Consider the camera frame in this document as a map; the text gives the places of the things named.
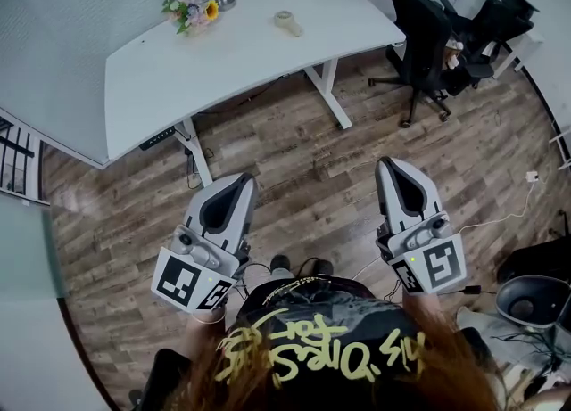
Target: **floor plank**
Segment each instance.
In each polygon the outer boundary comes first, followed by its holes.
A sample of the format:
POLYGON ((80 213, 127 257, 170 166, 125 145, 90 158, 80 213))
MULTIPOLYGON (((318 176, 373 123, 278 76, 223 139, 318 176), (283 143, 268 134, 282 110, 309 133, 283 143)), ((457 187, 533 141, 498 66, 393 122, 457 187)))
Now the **floor plank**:
MULTIPOLYGON (((353 277, 378 258, 375 229, 381 222, 374 179, 381 156, 423 169, 439 187, 456 228, 521 213, 538 170, 525 217, 463 232, 471 284, 493 288, 493 272, 516 248, 548 239, 560 228, 559 208, 569 207, 567 174, 548 146, 548 115, 522 74, 507 70, 446 102, 453 114, 441 123, 422 101, 418 120, 399 129, 409 87, 367 86, 369 76, 390 76, 383 51, 339 62, 334 94, 353 127, 339 130, 319 94, 302 74, 234 108, 251 93, 204 114, 196 126, 212 175, 249 171, 261 194, 248 241, 252 257, 269 263, 288 254, 295 267, 311 256, 330 259, 336 273, 353 277)), ((44 158, 44 188, 52 203, 56 245, 69 290, 70 312, 94 363, 118 404, 129 409, 128 391, 141 388, 155 351, 176 344, 185 315, 151 294, 158 250, 169 242, 200 183, 187 179, 187 161, 175 140, 147 152, 135 150, 103 171, 55 149, 44 158)), ((247 277, 265 279, 263 269, 247 277)), ((359 274, 379 298, 395 277, 377 260, 359 274)), ((491 306, 493 299, 454 294, 459 305, 491 306)), ((231 302, 236 312, 237 293, 231 302)))

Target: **table top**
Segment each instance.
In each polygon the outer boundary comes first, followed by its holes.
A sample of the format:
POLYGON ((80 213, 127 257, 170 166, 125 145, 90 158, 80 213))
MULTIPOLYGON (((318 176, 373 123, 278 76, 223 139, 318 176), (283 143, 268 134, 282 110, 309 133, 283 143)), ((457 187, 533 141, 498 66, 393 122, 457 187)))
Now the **table top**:
POLYGON ((107 58, 109 158, 281 75, 404 39, 368 0, 236 0, 195 37, 165 21, 107 58), (274 25, 281 10, 294 14, 301 37, 274 25))

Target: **silver bowl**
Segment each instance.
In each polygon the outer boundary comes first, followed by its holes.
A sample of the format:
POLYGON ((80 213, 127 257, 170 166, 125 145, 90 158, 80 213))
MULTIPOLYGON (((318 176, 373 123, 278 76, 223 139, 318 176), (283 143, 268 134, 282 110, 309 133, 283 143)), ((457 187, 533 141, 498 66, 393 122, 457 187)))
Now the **silver bowl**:
POLYGON ((236 0, 215 0, 221 12, 227 12, 236 5, 236 0))

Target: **long brown hair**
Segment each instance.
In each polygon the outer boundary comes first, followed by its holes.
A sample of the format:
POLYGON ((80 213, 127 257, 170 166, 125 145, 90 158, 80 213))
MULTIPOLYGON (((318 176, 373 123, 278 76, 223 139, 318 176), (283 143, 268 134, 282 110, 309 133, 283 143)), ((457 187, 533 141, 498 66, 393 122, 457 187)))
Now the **long brown hair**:
MULTIPOLYGON (((377 378, 372 388, 369 385, 370 407, 367 409, 501 409, 489 382, 490 376, 497 374, 494 365, 478 365, 466 339, 451 321, 422 314, 415 315, 414 319, 427 340, 426 347, 419 352, 424 365, 422 373, 377 378)), ((261 344, 254 343, 251 349, 244 351, 243 367, 239 374, 232 375, 229 382, 215 380, 224 361, 218 345, 219 339, 209 341, 189 376, 167 400, 165 410, 263 411, 307 408, 306 398, 297 397, 295 389, 281 389, 274 385, 267 340, 261 344)), ((339 399, 333 396, 333 405, 328 406, 340 408, 337 404, 343 391, 333 392, 339 399)))

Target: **power outlet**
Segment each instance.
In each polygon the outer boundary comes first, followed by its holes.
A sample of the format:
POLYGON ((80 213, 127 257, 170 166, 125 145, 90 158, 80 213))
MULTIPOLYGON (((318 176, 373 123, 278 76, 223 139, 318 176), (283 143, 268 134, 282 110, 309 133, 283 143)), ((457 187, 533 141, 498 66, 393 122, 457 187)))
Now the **power outlet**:
POLYGON ((531 171, 525 174, 525 179, 527 180, 527 183, 534 183, 539 179, 539 176, 536 171, 531 171))

